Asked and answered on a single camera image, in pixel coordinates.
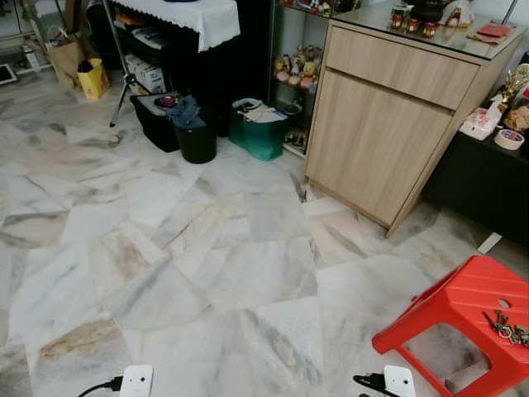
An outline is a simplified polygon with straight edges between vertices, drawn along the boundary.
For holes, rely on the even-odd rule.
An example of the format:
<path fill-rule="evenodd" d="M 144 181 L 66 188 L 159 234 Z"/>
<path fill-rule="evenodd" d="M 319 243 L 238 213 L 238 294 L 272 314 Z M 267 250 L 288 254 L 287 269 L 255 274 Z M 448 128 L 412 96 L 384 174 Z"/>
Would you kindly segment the black low console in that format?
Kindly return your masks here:
<path fill-rule="evenodd" d="M 529 156 L 526 145 L 503 149 L 455 133 L 423 196 L 507 241 L 529 246 Z"/>

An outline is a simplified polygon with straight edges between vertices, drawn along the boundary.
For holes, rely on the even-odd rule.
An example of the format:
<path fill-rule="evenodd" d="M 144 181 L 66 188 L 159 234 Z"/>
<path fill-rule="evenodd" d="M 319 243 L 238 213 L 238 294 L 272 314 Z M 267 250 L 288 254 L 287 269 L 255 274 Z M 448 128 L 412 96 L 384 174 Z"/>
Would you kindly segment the roll of tape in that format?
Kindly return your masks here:
<path fill-rule="evenodd" d="M 500 148 L 508 149 L 508 151 L 518 151 L 526 142 L 525 136 L 513 129 L 498 130 L 493 140 Z"/>

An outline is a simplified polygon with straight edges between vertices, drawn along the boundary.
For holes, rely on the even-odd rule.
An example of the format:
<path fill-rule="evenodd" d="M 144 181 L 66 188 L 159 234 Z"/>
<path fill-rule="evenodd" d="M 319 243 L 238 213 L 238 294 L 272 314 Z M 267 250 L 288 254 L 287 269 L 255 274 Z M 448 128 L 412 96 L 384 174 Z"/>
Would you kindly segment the red lidded snack jar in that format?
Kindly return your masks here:
<path fill-rule="evenodd" d="M 524 133 L 529 129 L 529 106 L 522 105 L 511 109 L 503 119 L 505 128 Z"/>

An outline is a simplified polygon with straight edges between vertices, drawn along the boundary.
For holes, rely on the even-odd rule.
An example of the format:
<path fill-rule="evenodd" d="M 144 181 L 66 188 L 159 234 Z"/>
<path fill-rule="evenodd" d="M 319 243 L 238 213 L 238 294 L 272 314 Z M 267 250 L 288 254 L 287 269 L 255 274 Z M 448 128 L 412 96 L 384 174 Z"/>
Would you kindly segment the pink white tissue pack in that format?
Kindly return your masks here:
<path fill-rule="evenodd" d="M 495 108 L 477 108 L 460 125 L 460 132 L 479 141 L 492 135 L 503 114 Z"/>

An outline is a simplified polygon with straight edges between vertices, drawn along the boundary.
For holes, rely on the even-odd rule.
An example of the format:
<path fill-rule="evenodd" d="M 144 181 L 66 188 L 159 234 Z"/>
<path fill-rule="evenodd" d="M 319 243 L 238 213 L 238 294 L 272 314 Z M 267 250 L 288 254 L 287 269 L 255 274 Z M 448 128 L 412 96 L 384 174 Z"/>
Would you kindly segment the red plastic stool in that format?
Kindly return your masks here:
<path fill-rule="evenodd" d="M 487 373 L 452 393 L 405 344 L 428 328 L 446 324 L 484 353 Z M 473 255 L 412 300 L 412 305 L 373 337 L 379 354 L 395 351 L 442 397 L 499 397 L 529 377 L 529 346 L 513 342 L 496 328 L 529 328 L 529 284 L 486 255 Z"/>

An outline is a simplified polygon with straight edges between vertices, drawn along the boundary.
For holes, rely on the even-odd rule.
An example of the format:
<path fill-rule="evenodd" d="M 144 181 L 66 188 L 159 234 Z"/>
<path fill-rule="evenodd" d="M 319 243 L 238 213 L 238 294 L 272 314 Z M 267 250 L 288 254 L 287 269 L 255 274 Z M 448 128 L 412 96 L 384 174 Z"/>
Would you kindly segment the light wooden cabinet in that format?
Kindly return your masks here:
<path fill-rule="evenodd" d="M 460 125 L 510 69 L 527 30 L 474 38 L 486 20 L 433 37 L 392 28 L 399 0 L 330 19 L 305 179 L 393 234 Z"/>

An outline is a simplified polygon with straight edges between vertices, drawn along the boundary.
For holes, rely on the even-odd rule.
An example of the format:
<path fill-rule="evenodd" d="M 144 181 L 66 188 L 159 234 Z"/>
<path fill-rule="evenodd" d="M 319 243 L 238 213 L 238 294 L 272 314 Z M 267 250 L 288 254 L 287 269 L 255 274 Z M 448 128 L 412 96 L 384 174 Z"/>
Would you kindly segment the red booklet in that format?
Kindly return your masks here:
<path fill-rule="evenodd" d="M 505 41 L 513 31 L 513 26 L 489 22 L 481 26 L 480 29 L 473 34 L 472 38 L 476 41 L 486 43 L 499 43 Z"/>

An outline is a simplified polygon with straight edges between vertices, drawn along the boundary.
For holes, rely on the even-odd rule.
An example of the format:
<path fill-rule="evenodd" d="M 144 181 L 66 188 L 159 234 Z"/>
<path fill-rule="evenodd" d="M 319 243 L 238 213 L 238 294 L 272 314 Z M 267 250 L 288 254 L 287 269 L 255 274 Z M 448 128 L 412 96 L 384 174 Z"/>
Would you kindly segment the glass shelf with figurines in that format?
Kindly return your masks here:
<path fill-rule="evenodd" d="M 273 0 L 267 103 L 287 120 L 284 147 L 305 156 L 322 74 L 328 19 L 317 0 Z"/>

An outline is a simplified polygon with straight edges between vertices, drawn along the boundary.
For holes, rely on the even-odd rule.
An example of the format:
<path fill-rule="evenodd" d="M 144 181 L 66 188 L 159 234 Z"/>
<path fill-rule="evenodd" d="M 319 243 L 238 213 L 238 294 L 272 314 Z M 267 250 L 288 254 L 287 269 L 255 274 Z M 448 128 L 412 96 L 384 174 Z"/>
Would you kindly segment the green shopping bag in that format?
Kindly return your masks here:
<path fill-rule="evenodd" d="M 287 129 L 286 114 L 259 99 L 231 103 L 228 139 L 258 160 L 272 161 L 281 156 Z"/>

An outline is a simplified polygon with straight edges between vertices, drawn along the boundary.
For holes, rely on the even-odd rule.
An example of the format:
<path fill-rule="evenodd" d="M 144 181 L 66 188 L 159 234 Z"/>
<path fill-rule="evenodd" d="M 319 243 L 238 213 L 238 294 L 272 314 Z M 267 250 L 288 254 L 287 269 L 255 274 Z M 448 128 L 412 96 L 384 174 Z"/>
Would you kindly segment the round black bin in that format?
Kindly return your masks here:
<path fill-rule="evenodd" d="M 196 103 L 180 102 L 167 113 L 185 161 L 192 164 L 211 162 L 217 155 L 217 136 L 200 116 Z"/>

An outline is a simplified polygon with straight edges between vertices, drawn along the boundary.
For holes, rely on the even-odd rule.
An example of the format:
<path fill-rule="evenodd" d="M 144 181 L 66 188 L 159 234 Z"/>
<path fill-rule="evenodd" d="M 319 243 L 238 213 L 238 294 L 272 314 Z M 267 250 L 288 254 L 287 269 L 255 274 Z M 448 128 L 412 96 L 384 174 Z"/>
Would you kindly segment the black storage crate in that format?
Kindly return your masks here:
<path fill-rule="evenodd" d="M 180 101 L 174 92 L 137 95 L 130 98 L 144 136 L 160 151 L 177 151 L 180 148 L 173 125 L 166 114 Z"/>

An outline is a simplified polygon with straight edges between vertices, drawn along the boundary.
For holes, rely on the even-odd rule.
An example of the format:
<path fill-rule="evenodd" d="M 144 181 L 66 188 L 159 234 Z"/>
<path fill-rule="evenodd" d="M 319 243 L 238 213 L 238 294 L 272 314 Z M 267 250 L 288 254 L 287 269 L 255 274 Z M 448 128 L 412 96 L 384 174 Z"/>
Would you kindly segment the white cardboard box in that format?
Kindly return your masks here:
<path fill-rule="evenodd" d="M 166 86 L 164 71 L 158 65 L 147 63 L 141 60 L 136 55 L 128 54 L 124 56 L 126 65 L 130 71 L 136 76 L 137 82 L 143 86 L 150 93 L 164 93 L 169 91 Z"/>

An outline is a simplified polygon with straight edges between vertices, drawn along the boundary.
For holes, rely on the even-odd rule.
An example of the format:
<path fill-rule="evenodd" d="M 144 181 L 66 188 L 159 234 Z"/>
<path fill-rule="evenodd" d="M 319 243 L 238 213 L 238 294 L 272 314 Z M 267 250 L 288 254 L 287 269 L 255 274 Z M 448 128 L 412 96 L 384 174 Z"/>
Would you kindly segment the black tripod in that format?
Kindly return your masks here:
<path fill-rule="evenodd" d="M 118 96 L 116 106 L 114 106 L 113 113 L 111 114 L 109 120 L 109 127 L 114 128 L 116 127 L 118 118 L 120 117 L 122 105 L 124 105 L 125 99 L 128 98 L 132 89 L 137 88 L 139 90 L 146 90 L 146 87 L 136 79 L 135 73 L 130 71 L 127 61 L 125 60 L 125 53 L 122 49 L 120 35 L 117 34 L 117 29 L 113 25 L 114 16 L 111 12 L 110 0 L 101 1 L 103 12 L 105 12 L 107 17 L 106 26 L 108 27 L 112 40 L 114 41 L 114 45 L 116 46 L 118 63 L 120 63 L 120 66 L 122 67 L 122 90 L 120 96 Z"/>

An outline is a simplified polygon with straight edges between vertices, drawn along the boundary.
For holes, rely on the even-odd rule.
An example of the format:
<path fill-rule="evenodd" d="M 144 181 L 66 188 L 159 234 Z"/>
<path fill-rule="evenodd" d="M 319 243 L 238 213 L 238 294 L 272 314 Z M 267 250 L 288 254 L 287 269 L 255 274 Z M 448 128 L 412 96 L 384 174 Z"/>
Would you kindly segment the yellow paper bag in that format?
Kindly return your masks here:
<path fill-rule="evenodd" d="M 90 103 L 97 102 L 110 86 L 102 58 L 89 58 L 77 65 L 77 79 L 84 97 Z"/>

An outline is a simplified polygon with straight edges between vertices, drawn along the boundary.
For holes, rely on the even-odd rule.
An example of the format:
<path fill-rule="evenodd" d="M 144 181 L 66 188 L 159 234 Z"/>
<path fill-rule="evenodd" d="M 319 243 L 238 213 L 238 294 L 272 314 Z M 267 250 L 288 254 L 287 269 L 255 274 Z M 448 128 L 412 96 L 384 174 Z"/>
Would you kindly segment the brown paper bag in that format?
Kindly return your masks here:
<path fill-rule="evenodd" d="M 77 68 L 84 60 L 82 34 L 69 34 L 69 41 L 60 43 L 46 43 L 46 53 L 50 58 L 58 83 L 75 92 L 82 90 L 80 87 Z"/>

